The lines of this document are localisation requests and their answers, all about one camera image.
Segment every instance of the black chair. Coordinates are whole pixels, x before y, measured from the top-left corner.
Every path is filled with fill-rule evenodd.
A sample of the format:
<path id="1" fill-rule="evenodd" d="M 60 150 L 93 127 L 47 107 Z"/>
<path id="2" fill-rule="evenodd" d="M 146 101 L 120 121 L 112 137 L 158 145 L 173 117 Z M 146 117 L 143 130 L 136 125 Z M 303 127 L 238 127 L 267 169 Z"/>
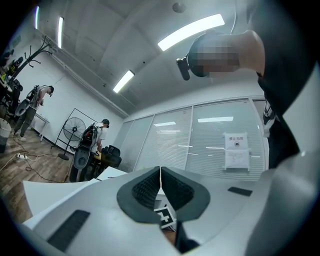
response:
<path id="1" fill-rule="evenodd" d="M 121 161 L 120 149 L 112 145 L 103 148 L 101 150 L 101 164 L 96 176 L 98 177 L 107 167 L 119 167 Z"/>

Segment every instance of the standing fan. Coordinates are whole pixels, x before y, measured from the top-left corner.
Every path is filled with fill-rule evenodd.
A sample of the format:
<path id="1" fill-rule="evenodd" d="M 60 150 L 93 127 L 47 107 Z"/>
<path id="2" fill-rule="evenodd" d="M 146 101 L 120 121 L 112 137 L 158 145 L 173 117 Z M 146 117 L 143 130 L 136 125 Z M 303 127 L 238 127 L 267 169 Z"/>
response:
<path id="1" fill-rule="evenodd" d="M 84 121 L 77 117 L 71 117 L 67 121 L 65 121 L 63 125 L 63 133 L 65 137 L 69 140 L 64 153 L 58 154 L 58 157 L 62 158 L 63 160 L 69 160 L 69 157 L 66 155 L 67 148 L 69 146 L 70 141 L 76 142 L 79 141 L 82 137 L 86 129 L 86 125 Z"/>

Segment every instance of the white wall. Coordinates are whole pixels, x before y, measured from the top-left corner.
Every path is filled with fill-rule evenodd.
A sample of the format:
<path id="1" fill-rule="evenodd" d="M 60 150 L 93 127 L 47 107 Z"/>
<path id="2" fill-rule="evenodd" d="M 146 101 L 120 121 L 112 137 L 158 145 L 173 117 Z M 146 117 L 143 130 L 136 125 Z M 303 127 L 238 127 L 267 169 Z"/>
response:
<path id="1" fill-rule="evenodd" d="M 19 54 L 23 55 L 24 52 L 28 53 L 30 44 L 32 45 L 32 53 L 41 46 L 38 40 L 32 40 Z M 44 97 L 44 106 L 41 106 L 37 111 L 38 114 L 43 115 L 50 121 L 44 136 L 50 141 L 55 142 L 68 116 L 73 109 L 76 108 L 98 122 L 103 119 L 110 121 L 110 128 L 108 129 L 105 140 L 102 141 L 102 145 L 104 147 L 112 145 L 123 123 L 123 119 L 113 113 L 103 102 L 99 101 L 83 85 L 78 83 L 61 65 L 49 56 L 48 53 L 40 53 L 35 60 L 41 62 L 41 64 L 34 61 L 31 62 L 34 68 L 27 65 L 19 73 L 17 79 L 23 86 L 23 91 L 20 94 L 21 101 L 25 99 L 35 85 L 52 85 L 54 87 L 52 97 L 46 95 Z M 81 114 L 77 115 L 77 117 L 83 118 L 84 120 L 88 119 Z M 39 131 L 42 125 L 43 122 L 37 119 L 35 129 Z M 67 142 L 63 134 L 61 134 L 59 138 Z M 66 147 L 66 145 L 61 142 L 59 146 L 63 148 Z"/>
<path id="2" fill-rule="evenodd" d="M 164 112 L 192 104 L 224 100 L 236 97 L 263 96 L 264 92 L 258 85 L 258 77 L 252 80 L 215 84 L 196 91 L 181 94 L 175 98 L 163 101 L 153 106 L 139 110 L 124 121 L 131 121 L 159 112 Z"/>

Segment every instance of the window blinds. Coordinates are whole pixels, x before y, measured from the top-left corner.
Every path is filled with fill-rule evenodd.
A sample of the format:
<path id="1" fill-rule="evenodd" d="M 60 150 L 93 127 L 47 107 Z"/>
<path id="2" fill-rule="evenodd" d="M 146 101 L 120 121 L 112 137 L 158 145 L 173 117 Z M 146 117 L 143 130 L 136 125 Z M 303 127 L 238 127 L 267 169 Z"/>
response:
<path id="1" fill-rule="evenodd" d="M 154 116 L 135 170 L 154 166 L 185 169 L 192 108 Z"/>
<path id="2" fill-rule="evenodd" d="M 258 180 L 265 169 L 265 152 L 259 129 L 257 116 L 248 100 L 195 106 L 185 170 L 217 178 Z M 224 170 L 224 133 L 247 133 L 251 149 L 249 171 Z"/>
<path id="3" fill-rule="evenodd" d="M 131 128 L 134 121 L 124 122 L 120 128 L 118 135 L 116 136 L 113 146 L 121 150 L 121 147 L 127 137 L 127 134 Z"/>
<path id="4" fill-rule="evenodd" d="M 152 119 L 153 116 L 149 116 L 133 122 L 121 147 L 120 156 L 122 161 L 119 165 L 119 170 L 127 173 L 134 170 Z"/>

